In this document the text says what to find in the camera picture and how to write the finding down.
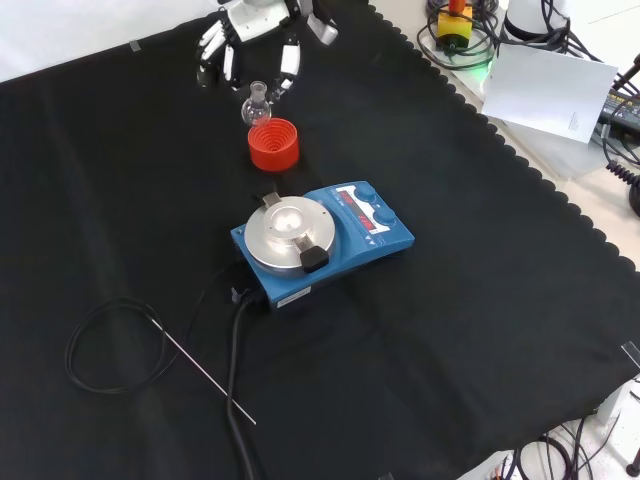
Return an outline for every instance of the white floor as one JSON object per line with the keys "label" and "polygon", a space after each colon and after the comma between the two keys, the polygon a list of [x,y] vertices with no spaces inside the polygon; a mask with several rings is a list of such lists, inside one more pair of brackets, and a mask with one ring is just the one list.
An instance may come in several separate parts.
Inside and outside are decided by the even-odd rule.
{"label": "white floor", "polygon": [[[635,384],[633,391],[640,396],[640,384]],[[595,417],[587,420],[581,441],[587,455],[595,453],[604,443],[614,420],[606,426],[601,425]],[[578,421],[574,421],[566,425],[575,434],[578,423]],[[567,448],[567,451],[572,454],[573,439],[562,428],[558,427],[553,430],[551,438],[560,441]],[[638,449],[640,449],[640,402],[629,395],[622,407],[620,420],[607,446],[591,461],[594,479],[629,480],[631,477],[627,475],[625,469],[633,461]],[[556,480],[561,480],[564,472],[564,462],[560,454],[553,448],[550,449],[550,452],[554,477]],[[522,468],[531,480],[551,479],[545,444],[534,443],[525,447],[522,452],[521,462]],[[516,471],[512,480],[520,480],[521,478]],[[580,479],[588,478],[585,467],[580,471]]]}

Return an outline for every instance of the white table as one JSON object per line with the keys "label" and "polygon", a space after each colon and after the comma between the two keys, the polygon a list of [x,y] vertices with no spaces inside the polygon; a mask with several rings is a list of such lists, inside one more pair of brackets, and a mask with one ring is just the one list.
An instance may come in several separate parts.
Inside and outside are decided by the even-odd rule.
{"label": "white table", "polygon": [[[620,35],[633,36],[633,32],[637,31],[635,26],[640,23],[640,0],[621,0],[621,2],[623,4],[612,2],[609,5],[595,2],[598,4],[597,9],[587,6],[578,9],[576,14],[578,12],[580,14],[576,16],[585,20],[585,25],[579,30],[580,37],[591,52],[610,63],[619,65],[621,70],[626,71],[631,66],[635,55],[640,53],[640,51],[634,52],[634,49],[637,50],[640,45],[637,41],[630,39],[627,42],[626,50],[618,48],[611,54],[613,48],[611,42],[613,38],[617,38],[619,41]],[[402,0],[402,2],[370,0],[370,3],[376,7],[385,20],[389,20],[399,28],[418,48],[416,35],[427,21],[425,0]],[[574,4],[571,7],[572,9],[577,8],[577,5]],[[614,15],[625,9],[628,10],[623,15]],[[456,87],[458,93],[465,97],[467,103],[476,107],[478,111],[482,109],[482,102],[478,96],[452,72],[442,70],[441,73],[448,77],[449,82]],[[545,169],[545,161],[541,158],[540,152],[526,148],[501,121],[491,121],[491,123],[498,128],[498,133],[505,138],[508,145],[516,150],[518,155],[526,158],[532,167],[541,172],[543,178],[552,181],[559,191],[567,195],[571,203],[579,206],[582,214],[593,221],[594,228],[601,230],[607,236],[607,241],[618,247],[620,255],[632,260],[638,269],[640,266],[640,218],[629,206],[629,187],[627,185],[604,168],[574,180],[559,180],[552,172]],[[628,396],[629,388],[629,385],[623,385],[603,404],[599,416],[603,422],[617,415],[622,399]],[[492,455],[477,468],[461,477],[460,480],[489,478],[489,474],[502,461],[506,453],[498,452]]]}

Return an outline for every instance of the black cloth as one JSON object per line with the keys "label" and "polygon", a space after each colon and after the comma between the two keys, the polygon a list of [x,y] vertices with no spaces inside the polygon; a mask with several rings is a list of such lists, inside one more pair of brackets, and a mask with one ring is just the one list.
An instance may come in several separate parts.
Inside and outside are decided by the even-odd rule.
{"label": "black cloth", "polygon": [[[362,1],[300,29],[276,115],[302,158],[282,194],[367,180],[414,233],[401,255],[244,325],[238,399],[258,474],[454,479],[596,407],[635,372],[631,262]],[[256,208],[240,102],[195,82],[211,19],[0,86],[0,478],[240,478],[224,400],[184,359],[131,397],[65,376],[99,301],[148,302],[180,338],[229,231]],[[281,38],[244,58],[262,79]],[[232,306],[216,281],[189,350],[223,385]],[[81,339],[87,381],[141,378],[159,348],[126,316]]]}

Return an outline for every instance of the black cable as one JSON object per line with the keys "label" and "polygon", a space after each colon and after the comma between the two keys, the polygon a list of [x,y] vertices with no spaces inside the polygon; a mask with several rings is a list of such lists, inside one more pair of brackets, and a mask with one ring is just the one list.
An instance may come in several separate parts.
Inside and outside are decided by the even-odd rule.
{"label": "black cable", "polygon": [[[211,275],[211,279],[209,283],[200,292],[198,300],[193,309],[191,319],[189,321],[189,324],[187,325],[187,330],[183,337],[185,342],[188,340],[189,334],[193,329],[193,325],[198,316],[200,307],[202,306],[202,302],[204,300],[204,297],[208,289],[211,287],[211,285],[214,284],[214,282],[218,279],[218,277],[225,271],[226,271],[226,268],[222,268],[214,272]],[[119,387],[98,387],[94,385],[89,385],[84,380],[81,380],[80,377],[77,375],[73,366],[75,353],[78,348],[79,338],[82,336],[82,334],[93,322],[98,321],[105,313],[118,311],[118,310],[132,311],[136,315],[144,317],[147,321],[149,321],[150,325],[152,325],[151,321],[155,320],[157,324],[160,325],[162,330],[163,331],[165,330],[164,324],[162,323],[160,316],[155,312],[155,310],[153,310],[153,308],[151,308],[149,305],[147,305],[146,303],[140,300],[126,298],[126,297],[113,298],[110,300],[106,300],[105,302],[94,307],[91,311],[89,311],[87,315],[85,315],[82,321],[78,324],[73,334],[71,335],[71,338],[69,338],[69,341],[67,343],[67,348],[65,350],[65,371],[67,373],[67,376],[76,386],[78,386],[79,388],[82,388],[83,390],[87,390],[89,392],[101,394],[101,395],[125,395],[129,393],[133,393],[153,383],[162,375],[164,375],[164,373],[169,369],[169,367],[171,367],[171,365],[173,365],[173,363],[176,361],[176,359],[180,354],[180,352],[176,352],[173,358],[165,363],[164,358],[167,350],[167,337],[163,334],[162,343],[160,346],[160,353],[158,355],[158,360],[156,361],[149,375],[143,380],[139,381],[138,383],[135,383],[132,385],[119,386]]]}
{"label": "black cable", "polygon": [[93,385],[89,385],[84,380],[81,380],[76,374],[73,368],[73,359],[76,353],[78,339],[82,335],[82,333],[87,329],[89,325],[91,325],[94,321],[101,318],[101,316],[106,312],[111,312],[115,310],[129,310],[135,312],[137,315],[145,317],[149,324],[151,325],[152,321],[155,320],[160,327],[164,330],[164,324],[160,319],[160,316],[146,303],[135,300],[132,298],[114,298],[107,300],[100,305],[93,308],[87,316],[80,322],[80,324],[76,327],[69,342],[67,343],[67,348],[65,350],[65,370],[67,372],[67,376],[69,379],[76,384],[78,387],[87,390],[91,393],[97,393],[102,395],[124,395],[127,393],[132,393],[142,387],[149,385],[150,383],[157,380],[165,371],[166,367],[164,365],[164,356],[167,350],[167,338],[165,335],[162,335],[162,344],[160,347],[160,354],[158,355],[158,360],[156,361],[153,369],[149,373],[149,375],[138,383],[132,385],[124,385],[121,387],[97,387]]}
{"label": "black cable", "polygon": [[[600,130],[598,130],[597,128],[595,129],[596,133],[598,135],[602,135],[602,132]],[[600,148],[603,148],[602,142],[598,142],[597,140],[592,138],[593,143],[595,143],[596,145],[598,145]],[[636,167],[640,167],[640,159],[635,160],[635,158],[632,157],[628,157],[627,155],[625,155],[620,149],[618,149],[615,145],[613,145],[610,141],[607,142],[607,148],[609,150],[611,150],[609,153],[613,153],[614,155],[619,156],[620,158],[622,158],[623,160],[626,160],[627,162],[629,162],[632,165],[635,165]],[[628,149],[628,147],[625,147],[625,149],[633,156],[636,157],[635,153],[633,153],[631,150]]]}
{"label": "black cable", "polygon": [[[562,456],[562,460],[564,461],[564,464],[565,464],[565,474],[562,477],[563,480],[568,480],[569,478],[571,478],[570,475],[571,475],[572,459],[571,457],[569,457],[569,452],[567,452],[567,449],[564,448],[564,446],[555,438],[550,438],[548,434],[536,439],[535,442],[540,442],[540,443],[548,442],[547,443],[548,445],[555,448]],[[553,478],[553,469],[551,467],[551,455],[549,455],[548,460],[549,460],[549,470],[551,471],[551,477]],[[529,480],[529,477],[527,477],[527,475],[524,473],[524,469],[522,468],[521,456],[518,457],[517,467],[518,467],[518,471],[520,472],[520,476],[522,477],[522,480]]]}
{"label": "black cable", "polygon": [[518,465],[518,463],[520,463],[520,454],[521,453],[522,453],[522,450],[520,450],[519,448],[516,448],[513,451],[513,460],[511,461],[511,465],[509,466],[509,470],[507,471],[507,474],[501,480],[511,480],[511,477],[513,476],[513,472],[515,472],[515,470],[516,470],[516,466]]}
{"label": "black cable", "polygon": [[[573,434],[573,432],[572,432],[571,430],[569,430],[569,429],[568,429],[566,426],[564,426],[564,425],[560,425],[560,426],[561,426],[562,428],[564,428],[564,430],[565,430],[569,435],[571,435],[571,438],[573,438],[574,445],[575,445],[575,442],[576,442],[576,436]],[[580,446],[580,450],[582,451],[582,456],[583,456],[583,457],[584,457],[584,459],[585,459],[585,463],[584,463],[582,466],[583,466],[583,467],[584,467],[585,465],[587,466],[587,471],[589,472],[589,478],[590,478],[591,480],[593,480],[593,470],[592,470],[592,468],[591,468],[591,463],[590,463],[590,462],[589,462],[589,460],[588,460],[588,459],[589,459],[589,457],[588,457],[588,455],[587,455],[587,452],[586,452],[586,450],[584,449],[584,447],[583,447],[581,444],[579,444],[579,446]]]}
{"label": "black cable", "polygon": [[632,148],[629,147],[629,144],[627,143],[627,141],[623,138],[620,139],[620,144],[624,147],[624,149],[629,152],[629,155],[631,155],[634,160],[636,162],[638,162],[638,164],[640,164],[640,157],[638,157],[638,155],[636,154],[636,152],[633,151]]}
{"label": "black cable", "polygon": [[580,440],[582,439],[582,430],[584,429],[584,424],[587,421],[587,417],[584,417],[580,420],[580,424],[578,425],[578,431],[576,432],[576,442],[573,446],[573,459],[572,459],[572,468],[573,468],[573,480],[578,480],[578,462],[580,461]]}
{"label": "black cable", "polygon": [[551,474],[551,480],[556,480],[555,475],[553,474],[553,465],[551,465],[551,452],[549,450],[549,434],[545,435],[546,444],[547,444],[547,462],[549,462],[549,473]]}
{"label": "black cable", "polygon": [[629,170],[627,170],[625,167],[623,167],[619,163],[614,162],[609,156],[609,150],[607,150],[606,147],[607,146],[611,147],[611,142],[609,142],[608,140],[609,130],[611,129],[611,120],[615,118],[616,114],[622,109],[623,106],[625,106],[626,104],[631,104],[633,100],[638,98],[640,98],[640,94],[636,94],[632,97],[629,97],[624,102],[621,102],[620,105],[618,105],[611,113],[611,116],[609,117],[609,121],[607,122],[605,128],[603,128],[603,133],[602,133],[602,137],[603,137],[602,150],[604,151],[604,156],[607,159],[607,170],[609,170],[616,177],[618,177],[619,179],[621,179],[623,182],[625,182],[627,185],[630,185],[631,187],[638,187],[640,185],[640,176],[634,173],[631,173]]}
{"label": "black cable", "polygon": [[589,458],[587,458],[587,460],[580,466],[580,468],[578,468],[578,472],[580,470],[582,470],[585,465],[590,465],[591,460],[593,460],[596,457],[596,455],[598,455],[604,449],[604,447],[607,446],[607,443],[609,442],[609,438],[611,438],[611,434],[615,430],[616,425],[618,425],[618,421],[619,420],[620,420],[620,414],[618,414],[618,417],[616,418],[616,421],[613,422],[613,425],[611,426],[611,430],[609,430],[609,433],[607,433],[607,437],[604,439],[604,442],[602,443],[600,448],[598,448],[598,450],[596,450],[596,452],[593,455],[591,455]]}
{"label": "black cable", "polygon": [[238,362],[238,336],[240,331],[240,323],[242,321],[242,315],[244,311],[247,309],[249,305],[259,300],[260,293],[246,293],[236,310],[235,315],[233,316],[233,326],[232,326],[232,334],[231,334],[231,348],[229,350],[229,379],[227,386],[227,420],[229,421],[229,427],[231,428],[231,436],[233,441],[238,449],[238,453],[240,454],[240,458],[242,459],[242,464],[245,470],[245,479],[253,480],[253,467],[251,465],[251,457],[249,456],[249,451],[247,449],[246,444],[244,443],[244,439],[242,437],[242,432],[240,431],[240,427],[238,426],[238,422],[234,415],[234,405],[233,405],[233,392],[236,384],[236,368]]}

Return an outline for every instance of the robot finger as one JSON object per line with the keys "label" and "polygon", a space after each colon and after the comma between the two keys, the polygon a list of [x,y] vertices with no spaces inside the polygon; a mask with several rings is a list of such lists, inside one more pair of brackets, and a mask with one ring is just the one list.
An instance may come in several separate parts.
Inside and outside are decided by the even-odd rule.
{"label": "robot finger", "polygon": [[224,33],[224,30],[221,28],[214,34],[209,44],[206,46],[206,48],[202,52],[201,61],[203,62],[211,61],[212,57],[214,57],[216,53],[222,50],[222,46],[226,42],[227,42],[227,36]]}
{"label": "robot finger", "polygon": [[204,32],[204,35],[198,42],[198,47],[202,48],[209,45],[209,42],[213,40],[213,37],[215,37],[220,30],[222,30],[222,21],[218,20],[216,23],[213,24],[213,26],[209,30]]}

